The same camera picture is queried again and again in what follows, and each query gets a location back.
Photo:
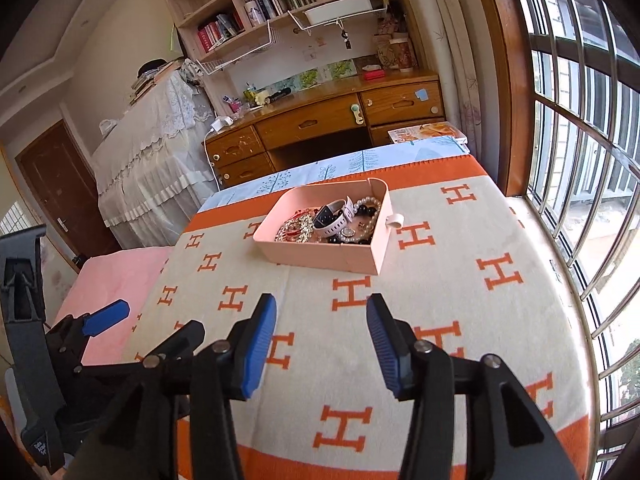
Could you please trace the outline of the pink strap smartwatch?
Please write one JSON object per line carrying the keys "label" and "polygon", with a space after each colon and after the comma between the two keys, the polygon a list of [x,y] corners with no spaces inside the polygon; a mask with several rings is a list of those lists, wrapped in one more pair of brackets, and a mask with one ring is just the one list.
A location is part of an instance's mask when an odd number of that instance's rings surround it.
{"label": "pink strap smartwatch", "polygon": [[356,209],[350,197],[334,200],[320,208],[314,217],[314,234],[320,238],[329,238],[341,233],[354,220]]}

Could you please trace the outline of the pink jewelry tray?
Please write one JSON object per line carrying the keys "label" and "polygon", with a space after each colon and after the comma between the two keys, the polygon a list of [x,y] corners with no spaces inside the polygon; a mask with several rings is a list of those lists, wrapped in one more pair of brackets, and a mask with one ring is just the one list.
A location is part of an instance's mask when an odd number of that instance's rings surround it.
{"label": "pink jewelry tray", "polygon": [[[314,217],[334,200],[350,197],[356,216],[340,234],[320,238]],[[286,192],[253,235],[266,258],[288,266],[378,275],[390,232],[404,225],[390,189],[377,178],[301,186]]]}

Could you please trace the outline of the pink bedsheet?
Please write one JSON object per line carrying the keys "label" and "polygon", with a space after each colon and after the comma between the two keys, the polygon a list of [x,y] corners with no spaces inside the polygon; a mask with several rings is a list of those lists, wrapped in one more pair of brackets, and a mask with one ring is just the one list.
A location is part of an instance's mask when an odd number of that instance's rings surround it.
{"label": "pink bedsheet", "polygon": [[126,320],[89,340],[82,364],[122,362],[127,340],[134,333],[146,298],[171,252],[171,247],[129,249],[94,257],[84,264],[54,322],[60,322],[68,314],[78,318],[93,313],[119,299],[128,302],[130,312]]}

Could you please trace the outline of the orange H pattern blanket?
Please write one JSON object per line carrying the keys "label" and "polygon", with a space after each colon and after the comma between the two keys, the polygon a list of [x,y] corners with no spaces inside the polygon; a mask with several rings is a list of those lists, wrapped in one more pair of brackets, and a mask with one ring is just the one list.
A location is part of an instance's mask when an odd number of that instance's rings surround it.
{"label": "orange H pattern blanket", "polygon": [[181,324],[207,341],[276,297],[278,322],[262,384],[233,405],[251,479],[393,479],[411,406],[386,389],[366,321],[378,292],[416,336],[459,358],[501,356],[558,435],[578,474],[588,469],[586,356],[524,226],[471,156],[379,169],[402,228],[379,274],[279,266],[254,233],[277,201],[262,193],[216,203],[186,228],[125,348],[138,360]]}

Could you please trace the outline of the brown wooden door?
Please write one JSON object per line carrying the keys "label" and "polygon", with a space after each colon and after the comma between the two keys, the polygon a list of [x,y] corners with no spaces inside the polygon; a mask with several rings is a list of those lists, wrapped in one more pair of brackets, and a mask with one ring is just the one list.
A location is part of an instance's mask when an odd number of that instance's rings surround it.
{"label": "brown wooden door", "polygon": [[56,232],[76,257],[118,252],[98,208],[96,180],[60,120],[16,156],[18,168]]}

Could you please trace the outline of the white lace covered furniture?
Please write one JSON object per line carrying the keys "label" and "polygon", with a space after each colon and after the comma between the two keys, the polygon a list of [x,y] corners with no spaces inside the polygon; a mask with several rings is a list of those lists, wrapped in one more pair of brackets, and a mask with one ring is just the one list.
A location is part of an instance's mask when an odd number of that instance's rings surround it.
{"label": "white lace covered furniture", "polygon": [[94,151],[99,212],[121,248],[175,245],[218,191],[203,145],[214,118],[205,92],[170,70]]}

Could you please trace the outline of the magazine on chair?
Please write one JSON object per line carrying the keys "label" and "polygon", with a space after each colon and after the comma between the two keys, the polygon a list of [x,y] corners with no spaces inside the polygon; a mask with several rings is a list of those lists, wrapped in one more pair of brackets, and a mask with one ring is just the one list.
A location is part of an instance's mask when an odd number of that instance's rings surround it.
{"label": "magazine on chair", "polygon": [[450,122],[428,122],[427,124],[408,126],[390,130],[388,136],[393,143],[419,141],[425,139],[441,138],[448,136],[454,139],[457,144],[465,146],[468,144],[466,135],[451,125]]}

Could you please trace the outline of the wooden desk with drawers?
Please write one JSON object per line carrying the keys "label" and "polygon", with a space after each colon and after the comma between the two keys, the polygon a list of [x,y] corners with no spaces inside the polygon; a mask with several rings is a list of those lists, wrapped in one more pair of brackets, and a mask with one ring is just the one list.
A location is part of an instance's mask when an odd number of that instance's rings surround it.
{"label": "wooden desk with drawers", "polygon": [[289,94],[204,141],[224,188],[363,148],[394,129],[446,119],[439,76],[428,70],[353,76]]}

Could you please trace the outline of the white basket under shelf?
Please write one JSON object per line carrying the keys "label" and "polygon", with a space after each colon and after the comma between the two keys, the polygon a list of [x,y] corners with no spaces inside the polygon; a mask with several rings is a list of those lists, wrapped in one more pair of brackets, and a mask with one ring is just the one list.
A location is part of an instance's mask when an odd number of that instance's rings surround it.
{"label": "white basket under shelf", "polygon": [[335,0],[329,3],[315,6],[304,12],[311,25],[318,25],[336,18],[373,9],[371,0]]}

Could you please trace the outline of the window with metal bars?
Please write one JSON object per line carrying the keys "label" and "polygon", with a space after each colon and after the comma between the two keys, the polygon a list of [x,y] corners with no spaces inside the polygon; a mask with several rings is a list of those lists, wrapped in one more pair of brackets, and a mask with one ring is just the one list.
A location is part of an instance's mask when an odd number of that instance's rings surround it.
{"label": "window with metal bars", "polygon": [[534,82],[526,196],[584,311],[601,479],[639,426],[639,52],[604,0],[518,0]]}

